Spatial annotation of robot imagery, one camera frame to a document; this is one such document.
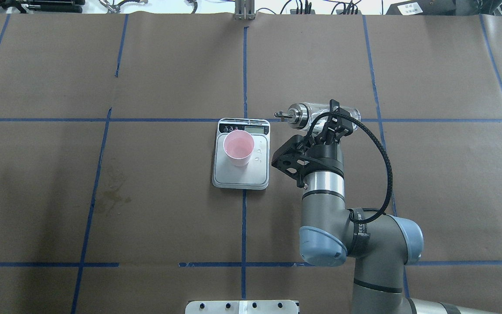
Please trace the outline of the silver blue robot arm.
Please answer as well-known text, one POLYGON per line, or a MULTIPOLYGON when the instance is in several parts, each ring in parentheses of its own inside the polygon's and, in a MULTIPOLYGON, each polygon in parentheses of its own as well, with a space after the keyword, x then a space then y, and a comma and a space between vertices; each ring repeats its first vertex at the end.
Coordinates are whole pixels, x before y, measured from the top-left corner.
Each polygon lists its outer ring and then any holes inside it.
POLYGON ((313 266, 335 267, 355 259, 353 314, 478 314, 479 310, 406 297, 403 268, 420 260, 424 236, 410 219, 387 215, 393 187, 388 153, 371 130, 344 109, 295 109, 292 123, 307 130, 288 142, 282 162, 297 187, 303 188, 299 252, 313 266), (380 209, 346 208, 340 143, 357 128, 382 155, 387 191, 380 209))

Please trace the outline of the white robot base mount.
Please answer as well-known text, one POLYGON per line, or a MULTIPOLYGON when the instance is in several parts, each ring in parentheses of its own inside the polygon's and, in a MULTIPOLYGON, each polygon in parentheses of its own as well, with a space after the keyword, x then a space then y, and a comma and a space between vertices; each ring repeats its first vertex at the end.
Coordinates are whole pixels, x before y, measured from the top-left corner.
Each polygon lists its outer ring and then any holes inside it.
POLYGON ((186 314, 299 314, 294 300, 195 300, 187 304, 186 314))

